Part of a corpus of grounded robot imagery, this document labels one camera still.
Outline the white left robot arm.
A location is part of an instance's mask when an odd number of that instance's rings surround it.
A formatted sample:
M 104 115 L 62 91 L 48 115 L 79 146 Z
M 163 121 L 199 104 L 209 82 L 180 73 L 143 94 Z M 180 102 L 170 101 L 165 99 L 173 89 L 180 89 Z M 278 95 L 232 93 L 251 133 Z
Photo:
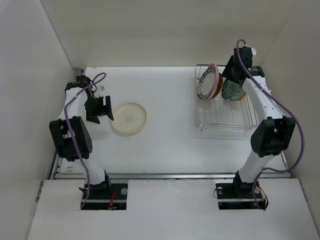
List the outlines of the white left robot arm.
M 65 89 L 49 129 L 58 155 L 79 165 L 85 196 L 107 198 L 110 174 L 226 174 L 235 171 L 238 140 L 200 133 L 190 67 L 87 69 Z

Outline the cream white plate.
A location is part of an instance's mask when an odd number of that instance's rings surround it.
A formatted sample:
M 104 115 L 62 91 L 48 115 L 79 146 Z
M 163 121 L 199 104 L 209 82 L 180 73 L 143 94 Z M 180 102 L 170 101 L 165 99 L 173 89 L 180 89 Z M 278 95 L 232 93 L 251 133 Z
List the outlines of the cream white plate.
M 110 125 L 117 134 L 123 136 L 132 136 L 139 133 L 148 119 L 146 109 L 135 102 L 123 103 L 112 111 L 114 120 L 110 122 Z

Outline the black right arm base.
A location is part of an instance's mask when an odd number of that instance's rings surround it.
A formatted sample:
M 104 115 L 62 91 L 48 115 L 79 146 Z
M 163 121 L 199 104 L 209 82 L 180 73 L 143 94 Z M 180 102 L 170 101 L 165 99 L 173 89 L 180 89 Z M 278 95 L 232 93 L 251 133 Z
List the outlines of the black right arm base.
M 213 196 L 217 199 L 219 210 L 266 210 L 269 206 L 269 199 L 265 192 L 257 184 L 244 189 L 237 189 L 231 182 L 218 182 L 215 184 Z

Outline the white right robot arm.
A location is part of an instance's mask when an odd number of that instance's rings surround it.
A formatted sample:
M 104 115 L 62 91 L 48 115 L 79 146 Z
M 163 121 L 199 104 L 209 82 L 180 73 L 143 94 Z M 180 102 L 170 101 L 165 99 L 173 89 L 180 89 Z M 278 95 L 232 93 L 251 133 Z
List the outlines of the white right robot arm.
M 255 52 L 249 46 L 237 46 L 222 74 L 249 96 L 258 120 L 250 137 L 251 152 L 231 185 L 237 197 L 254 189 L 267 164 L 288 148 L 297 123 L 285 116 L 285 108 L 272 96 L 262 69 L 252 65 Z

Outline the pink plate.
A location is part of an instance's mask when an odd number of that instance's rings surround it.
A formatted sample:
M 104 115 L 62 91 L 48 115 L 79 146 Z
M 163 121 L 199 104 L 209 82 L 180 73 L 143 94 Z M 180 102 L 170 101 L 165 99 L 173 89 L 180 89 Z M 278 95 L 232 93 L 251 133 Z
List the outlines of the pink plate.
M 198 81 L 197 97 L 202 100 L 215 98 L 220 91 L 220 82 L 219 69 L 211 63 Z

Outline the yellow patterned small plate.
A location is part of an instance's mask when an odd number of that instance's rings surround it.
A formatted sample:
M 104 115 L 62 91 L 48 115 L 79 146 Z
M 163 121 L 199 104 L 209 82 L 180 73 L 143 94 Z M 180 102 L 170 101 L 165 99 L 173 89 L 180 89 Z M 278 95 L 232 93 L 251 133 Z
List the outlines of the yellow patterned small plate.
M 215 92 L 215 97 L 221 92 L 222 86 L 223 86 L 223 77 L 221 74 L 219 74 L 219 81 L 218 81 L 217 90 Z

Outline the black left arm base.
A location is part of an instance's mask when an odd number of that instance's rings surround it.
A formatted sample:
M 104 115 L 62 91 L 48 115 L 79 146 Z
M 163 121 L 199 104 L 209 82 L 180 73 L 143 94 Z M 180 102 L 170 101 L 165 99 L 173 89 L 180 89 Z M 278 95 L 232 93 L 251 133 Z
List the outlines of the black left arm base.
M 91 184 L 88 197 L 87 184 L 83 188 L 80 187 L 79 190 L 83 193 L 80 203 L 81 210 L 122 211 L 127 209 L 128 183 Z

